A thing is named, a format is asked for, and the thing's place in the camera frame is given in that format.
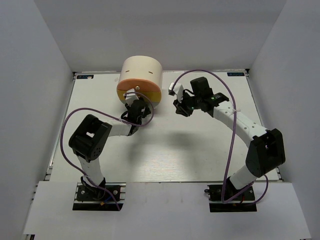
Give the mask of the yellow drawer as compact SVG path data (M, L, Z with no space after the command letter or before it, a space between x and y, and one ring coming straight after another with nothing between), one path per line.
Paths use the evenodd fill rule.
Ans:
M159 103L162 99L162 92L147 92L147 91L138 91L142 93L144 96L149 98L153 103ZM120 101L125 102L124 94L126 93L125 90L117 90L117 95Z

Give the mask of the orange drawer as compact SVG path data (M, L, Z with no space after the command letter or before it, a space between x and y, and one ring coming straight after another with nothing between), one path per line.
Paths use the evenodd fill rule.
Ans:
M136 89L136 87L139 87L138 90L142 92L158 93L161 91L160 87L156 83L146 79L135 78L129 78L120 81L116 89L119 91L128 91L130 89Z

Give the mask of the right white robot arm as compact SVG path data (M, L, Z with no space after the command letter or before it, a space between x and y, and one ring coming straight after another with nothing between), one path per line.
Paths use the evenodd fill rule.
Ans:
M202 110L230 128L248 148L244 166L226 180L226 195L236 200L246 186L286 161L283 135L278 129L266 129L236 111L227 96L213 93L205 77L191 80L190 84L192 90L184 89L180 83L170 84L168 93L176 96L175 112L189 117L194 110Z

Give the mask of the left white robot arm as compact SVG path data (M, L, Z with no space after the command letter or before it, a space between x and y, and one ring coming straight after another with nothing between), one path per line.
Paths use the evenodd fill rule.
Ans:
M88 114L69 139L68 145L77 156L81 169L85 172L81 182L89 186L88 193L99 200L105 196L106 180L102 174L99 156L107 139L115 136L131 136L142 124L142 119L151 114L148 104L136 99L121 115L121 121L103 122Z

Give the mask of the cream round drawer organizer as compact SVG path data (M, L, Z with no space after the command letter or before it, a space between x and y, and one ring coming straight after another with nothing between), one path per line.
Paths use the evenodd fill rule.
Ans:
M127 58L122 65L118 83L126 79L143 79L152 81L160 87L160 91L162 92L162 65L159 61L149 56L131 56Z

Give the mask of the left blue label sticker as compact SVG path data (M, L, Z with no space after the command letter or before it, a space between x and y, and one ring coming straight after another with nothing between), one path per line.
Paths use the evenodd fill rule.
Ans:
M82 79L82 80L87 80L87 79L93 79L94 75L93 74L85 74L85 75L77 75L76 79Z

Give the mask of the blue label sticker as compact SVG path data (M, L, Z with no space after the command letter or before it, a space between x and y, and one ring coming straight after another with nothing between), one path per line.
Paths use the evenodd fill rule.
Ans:
M82 79L82 80L87 80L87 79L93 79L94 75L93 74L85 74L85 75L77 75L76 79Z
M227 72L228 77L244 77L244 72Z

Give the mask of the right blue label sticker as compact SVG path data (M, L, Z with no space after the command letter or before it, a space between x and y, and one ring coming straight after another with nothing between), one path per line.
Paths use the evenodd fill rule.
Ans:
M228 77L244 77L244 72L227 72Z

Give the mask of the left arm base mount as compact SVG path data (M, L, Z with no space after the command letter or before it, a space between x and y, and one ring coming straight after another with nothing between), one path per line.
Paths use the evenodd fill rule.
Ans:
M98 189L93 192L78 183L73 201L73 211L98 211L114 212L121 210L125 202L126 184L125 183L106 183L105 188L109 190L116 202L109 193Z

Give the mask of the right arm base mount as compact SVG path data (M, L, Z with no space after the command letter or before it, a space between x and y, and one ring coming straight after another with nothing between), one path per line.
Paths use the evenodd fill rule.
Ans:
M252 186L228 203L222 202L222 188L222 184L211 184L204 189L211 213L250 213L257 211L256 196Z

